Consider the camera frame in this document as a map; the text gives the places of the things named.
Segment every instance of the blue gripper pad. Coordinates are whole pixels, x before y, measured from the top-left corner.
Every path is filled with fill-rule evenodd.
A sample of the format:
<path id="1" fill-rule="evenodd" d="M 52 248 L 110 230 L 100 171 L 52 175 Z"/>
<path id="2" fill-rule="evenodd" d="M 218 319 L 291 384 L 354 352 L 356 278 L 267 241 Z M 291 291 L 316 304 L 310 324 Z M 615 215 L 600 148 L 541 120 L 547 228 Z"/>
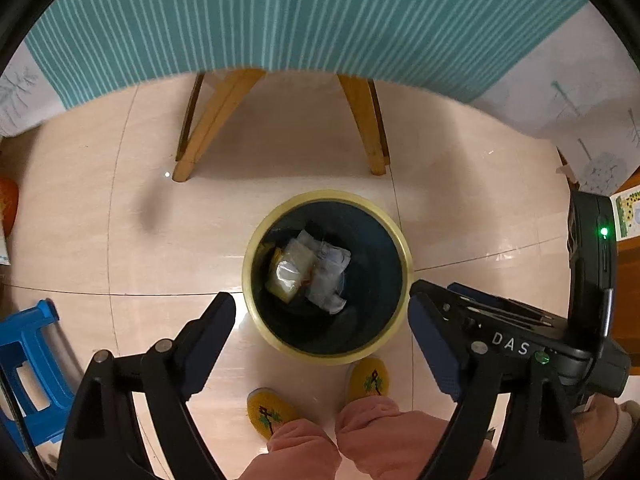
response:
<path id="1" fill-rule="evenodd" d="M 424 358 L 427 359 L 440 391 L 450 395 L 454 402 L 458 402 L 462 395 L 460 363 L 424 309 L 422 300 L 417 296 L 409 300 L 408 317 L 411 331 Z"/>

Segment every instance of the orange object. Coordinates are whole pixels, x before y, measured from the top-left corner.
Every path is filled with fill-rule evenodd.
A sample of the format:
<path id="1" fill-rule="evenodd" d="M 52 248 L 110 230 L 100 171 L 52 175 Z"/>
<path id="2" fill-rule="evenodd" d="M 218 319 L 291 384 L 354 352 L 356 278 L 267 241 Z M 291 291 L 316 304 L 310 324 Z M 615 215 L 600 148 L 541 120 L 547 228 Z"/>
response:
<path id="1" fill-rule="evenodd" d="M 5 176 L 0 176 L 0 212 L 4 237 L 8 238 L 18 212 L 18 185 Z"/>

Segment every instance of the trash can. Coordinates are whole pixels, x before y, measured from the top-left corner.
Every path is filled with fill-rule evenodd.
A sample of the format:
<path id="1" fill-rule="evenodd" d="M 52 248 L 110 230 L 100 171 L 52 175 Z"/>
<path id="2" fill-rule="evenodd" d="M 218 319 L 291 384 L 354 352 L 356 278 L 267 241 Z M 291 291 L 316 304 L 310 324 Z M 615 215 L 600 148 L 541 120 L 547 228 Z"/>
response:
<path id="1" fill-rule="evenodd" d="M 304 297 L 285 304 L 265 288 L 276 248 L 302 230 L 351 251 L 340 290 L 346 306 L 338 314 Z M 287 200 L 261 222 L 244 256 L 242 291 L 260 334 L 273 347 L 340 365 L 375 352 L 398 330 L 412 275 L 406 240 L 382 209 L 352 193 L 318 190 Z"/>

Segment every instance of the person's hand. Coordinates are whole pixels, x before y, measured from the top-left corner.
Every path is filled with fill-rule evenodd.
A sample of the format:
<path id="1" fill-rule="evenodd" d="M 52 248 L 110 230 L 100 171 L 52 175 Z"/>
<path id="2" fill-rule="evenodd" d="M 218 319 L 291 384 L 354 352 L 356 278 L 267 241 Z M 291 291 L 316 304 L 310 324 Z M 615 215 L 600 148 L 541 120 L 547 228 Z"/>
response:
<path id="1" fill-rule="evenodd" d="M 610 439 L 618 423 L 618 407 L 610 397 L 596 394 L 588 412 L 574 415 L 582 461 L 596 456 Z"/>

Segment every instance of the person's foot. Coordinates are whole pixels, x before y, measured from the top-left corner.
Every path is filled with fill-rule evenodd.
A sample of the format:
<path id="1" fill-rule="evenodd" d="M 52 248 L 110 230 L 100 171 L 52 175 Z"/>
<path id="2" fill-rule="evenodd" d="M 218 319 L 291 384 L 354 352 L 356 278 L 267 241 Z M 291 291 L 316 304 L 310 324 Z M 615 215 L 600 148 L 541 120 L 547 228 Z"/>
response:
<path id="1" fill-rule="evenodd" d="M 268 388 L 258 388 L 249 394 L 246 412 L 255 431 L 267 440 L 283 424 L 300 418 L 293 406 Z"/>
<path id="2" fill-rule="evenodd" d="M 382 359 L 365 357 L 353 365 L 347 386 L 347 403 L 369 396 L 386 396 L 389 373 Z"/>

